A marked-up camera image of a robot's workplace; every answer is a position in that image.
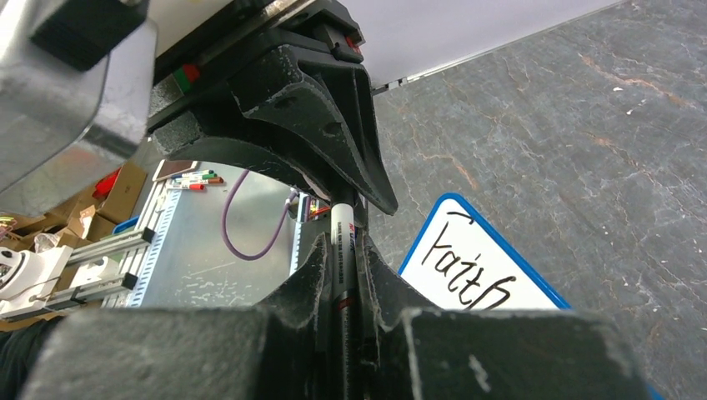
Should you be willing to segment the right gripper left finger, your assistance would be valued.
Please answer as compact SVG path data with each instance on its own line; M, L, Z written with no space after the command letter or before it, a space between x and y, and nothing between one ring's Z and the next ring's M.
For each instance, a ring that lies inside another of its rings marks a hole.
M288 332L316 332L328 270L329 235L320 233L309 246L303 265L257 305L274 326Z

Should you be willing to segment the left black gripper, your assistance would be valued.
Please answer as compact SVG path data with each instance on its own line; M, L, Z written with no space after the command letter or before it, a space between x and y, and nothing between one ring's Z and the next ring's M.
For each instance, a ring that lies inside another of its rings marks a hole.
M360 46L338 1L314 1L244 31L263 1L233 1L157 60L183 96L148 121L170 160L248 169L335 201L359 194L387 214L398 200L378 147Z

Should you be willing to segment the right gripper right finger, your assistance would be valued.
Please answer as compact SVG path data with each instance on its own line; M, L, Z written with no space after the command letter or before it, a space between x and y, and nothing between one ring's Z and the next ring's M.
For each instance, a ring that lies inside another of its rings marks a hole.
M404 308L437 308L384 261L367 231L357 230L355 244L365 332L391 329Z

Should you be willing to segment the black whiteboard marker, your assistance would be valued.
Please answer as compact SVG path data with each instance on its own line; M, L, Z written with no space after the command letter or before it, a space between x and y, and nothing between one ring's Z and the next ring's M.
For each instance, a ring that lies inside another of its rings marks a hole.
M336 399L357 399L356 360L357 271L354 209L338 203L331 209L332 279L332 393Z

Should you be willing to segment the blue-framed whiteboard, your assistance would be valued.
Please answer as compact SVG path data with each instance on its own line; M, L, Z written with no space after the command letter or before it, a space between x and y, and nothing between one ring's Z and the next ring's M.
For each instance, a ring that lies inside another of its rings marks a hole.
M458 194L443 195L399 276L434 308L403 316L416 399L653 399L615 325L573 309Z

